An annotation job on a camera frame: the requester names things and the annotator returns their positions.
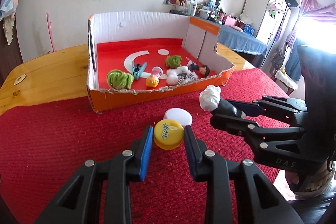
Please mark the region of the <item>black white cloth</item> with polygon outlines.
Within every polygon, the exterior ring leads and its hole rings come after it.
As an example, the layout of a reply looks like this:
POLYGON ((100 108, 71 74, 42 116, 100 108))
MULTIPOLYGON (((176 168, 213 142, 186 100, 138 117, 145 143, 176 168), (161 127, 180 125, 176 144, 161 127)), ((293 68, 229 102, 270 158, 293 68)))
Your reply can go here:
POLYGON ((220 114, 244 119, 246 114, 221 97, 221 88, 209 85, 199 94, 199 104, 212 115, 220 114))

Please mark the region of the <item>teal plastic clip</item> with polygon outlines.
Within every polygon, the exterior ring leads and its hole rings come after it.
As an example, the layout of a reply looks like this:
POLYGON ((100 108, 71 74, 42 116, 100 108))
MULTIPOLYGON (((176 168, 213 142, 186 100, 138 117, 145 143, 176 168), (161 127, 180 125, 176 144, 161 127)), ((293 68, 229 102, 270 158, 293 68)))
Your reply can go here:
POLYGON ((139 80, 141 78, 141 75, 143 74, 144 70, 147 67, 147 62, 144 62, 142 65, 137 63, 135 64, 134 61, 132 61, 131 64, 131 74, 135 80, 139 80))

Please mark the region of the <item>white fluffy star plush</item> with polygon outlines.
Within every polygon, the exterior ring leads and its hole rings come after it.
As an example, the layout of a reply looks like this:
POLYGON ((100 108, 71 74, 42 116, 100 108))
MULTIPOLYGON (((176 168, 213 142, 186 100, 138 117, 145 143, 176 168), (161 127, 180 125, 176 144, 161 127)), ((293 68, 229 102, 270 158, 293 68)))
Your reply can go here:
POLYGON ((197 74, 190 71, 187 66, 180 66, 175 69, 169 69, 167 70, 166 75, 166 83, 169 86, 183 85, 190 81, 196 81, 199 79, 197 74))

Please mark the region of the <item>yellow round cap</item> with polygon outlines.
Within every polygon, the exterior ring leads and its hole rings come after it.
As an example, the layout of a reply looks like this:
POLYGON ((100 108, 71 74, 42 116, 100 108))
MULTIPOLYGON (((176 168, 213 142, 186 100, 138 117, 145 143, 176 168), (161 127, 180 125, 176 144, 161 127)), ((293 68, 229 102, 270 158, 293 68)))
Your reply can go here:
POLYGON ((184 128, 182 125, 172 119, 163 119, 159 121, 153 131, 155 144, 164 150, 176 149, 183 141, 184 128))

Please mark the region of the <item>green scrunchie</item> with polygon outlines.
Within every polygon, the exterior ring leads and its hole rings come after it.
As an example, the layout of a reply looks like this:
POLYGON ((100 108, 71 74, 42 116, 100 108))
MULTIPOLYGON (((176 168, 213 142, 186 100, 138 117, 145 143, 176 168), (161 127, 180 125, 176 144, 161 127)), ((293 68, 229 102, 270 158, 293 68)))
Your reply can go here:
POLYGON ((121 70, 112 70, 106 76, 107 84, 110 88, 116 90, 131 89, 134 77, 130 73, 121 70))
POLYGON ((180 55, 167 56, 165 64, 170 69, 176 69, 181 66, 182 57, 180 55))

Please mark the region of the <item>pink stick by wall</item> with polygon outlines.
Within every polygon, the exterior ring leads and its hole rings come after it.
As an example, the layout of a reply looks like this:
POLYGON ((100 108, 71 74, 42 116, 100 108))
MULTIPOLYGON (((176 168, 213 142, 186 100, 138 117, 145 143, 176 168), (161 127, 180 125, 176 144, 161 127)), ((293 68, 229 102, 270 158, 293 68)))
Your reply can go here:
POLYGON ((54 38, 52 35, 52 22, 50 20, 50 15, 48 12, 46 13, 46 18, 47 18, 47 27, 48 27, 49 37, 50 37, 51 48, 52 48, 52 51, 55 52, 54 38))

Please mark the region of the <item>blue black figurine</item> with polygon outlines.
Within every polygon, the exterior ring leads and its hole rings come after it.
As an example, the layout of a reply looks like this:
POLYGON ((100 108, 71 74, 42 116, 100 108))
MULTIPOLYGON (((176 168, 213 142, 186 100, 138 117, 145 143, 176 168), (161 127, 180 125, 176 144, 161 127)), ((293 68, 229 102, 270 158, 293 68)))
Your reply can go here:
POLYGON ((206 78, 210 75, 210 68, 207 65, 198 65, 196 62, 193 62, 191 59, 188 59, 187 67, 191 72, 196 72, 201 75, 203 78, 206 78))

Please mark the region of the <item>white round container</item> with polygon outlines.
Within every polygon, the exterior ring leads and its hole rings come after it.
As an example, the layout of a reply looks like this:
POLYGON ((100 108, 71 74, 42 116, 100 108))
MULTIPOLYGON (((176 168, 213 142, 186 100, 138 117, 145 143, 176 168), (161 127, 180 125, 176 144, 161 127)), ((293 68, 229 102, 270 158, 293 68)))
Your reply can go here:
POLYGON ((193 117, 187 110, 177 107, 168 109, 163 119, 174 120, 181 124, 182 127, 190 126, 193 122, 193 117))

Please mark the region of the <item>white wardrobe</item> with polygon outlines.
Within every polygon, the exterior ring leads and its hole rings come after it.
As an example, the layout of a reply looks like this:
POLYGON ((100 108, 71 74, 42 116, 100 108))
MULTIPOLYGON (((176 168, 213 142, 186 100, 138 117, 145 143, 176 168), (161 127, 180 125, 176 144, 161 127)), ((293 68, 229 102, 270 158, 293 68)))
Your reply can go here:
POLYGON ((286 12, 285 0, 245 0, 241 21, 254 29, 256 39, 268 45, 276 37, 286 12))

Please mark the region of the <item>side table blue cloth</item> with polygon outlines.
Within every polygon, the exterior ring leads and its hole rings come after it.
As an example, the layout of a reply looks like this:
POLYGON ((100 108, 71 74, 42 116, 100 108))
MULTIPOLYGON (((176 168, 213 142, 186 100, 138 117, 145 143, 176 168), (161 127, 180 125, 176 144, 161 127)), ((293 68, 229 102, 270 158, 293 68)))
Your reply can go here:
POLYGON ((261 68, 266 58, 267 46, 254 36, 239 32, 232 27, 214 23, 210 20, 195 18, 219 27, 218 42, 244 57, 253 66, 261 68))

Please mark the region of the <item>pink yellow doll figure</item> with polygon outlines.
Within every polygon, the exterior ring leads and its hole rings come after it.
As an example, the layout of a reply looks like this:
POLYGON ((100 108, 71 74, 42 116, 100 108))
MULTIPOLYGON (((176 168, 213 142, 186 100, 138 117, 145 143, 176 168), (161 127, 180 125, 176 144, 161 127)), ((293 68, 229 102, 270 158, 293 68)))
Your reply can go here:
POLYGON ((156 88, 159 84, 159 79, 162 74, 163 70, 161 67, 154 67, 150 76, 146 79, 146 86, 148 88, 156 88))

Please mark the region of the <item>small cream tag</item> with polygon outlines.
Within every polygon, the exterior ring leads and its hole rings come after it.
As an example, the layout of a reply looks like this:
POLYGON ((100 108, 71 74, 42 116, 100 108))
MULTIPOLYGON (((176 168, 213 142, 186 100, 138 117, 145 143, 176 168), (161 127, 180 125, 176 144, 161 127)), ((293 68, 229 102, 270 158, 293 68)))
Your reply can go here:
POLYGON ((25 78, 27 77, 26 74, 20 75, 14 81, 14 85, 20 84, 25 78))

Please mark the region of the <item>orange cardboard box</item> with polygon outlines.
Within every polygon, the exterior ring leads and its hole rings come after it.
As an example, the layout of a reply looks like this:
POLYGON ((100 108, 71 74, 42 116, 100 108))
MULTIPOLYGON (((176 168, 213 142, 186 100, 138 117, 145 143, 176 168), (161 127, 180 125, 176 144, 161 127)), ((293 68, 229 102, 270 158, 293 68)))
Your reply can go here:
POLYGON ((217 53, 219 26, 193 16, 161 12, 108 12, 88 19, 89 65, 87 91, 92 109, 99 113, 179 94, 195 92, 208 85, 225 85, 234 65, 217 53), (210 69, 206 78, 168 86, 162 74, 155 88, 146 86, 154 67, 167 71, 166 58, 181 56, 210 69), (146 64, 129 89, 108 85, 112 70, 131 73, 132 66, 146 64))

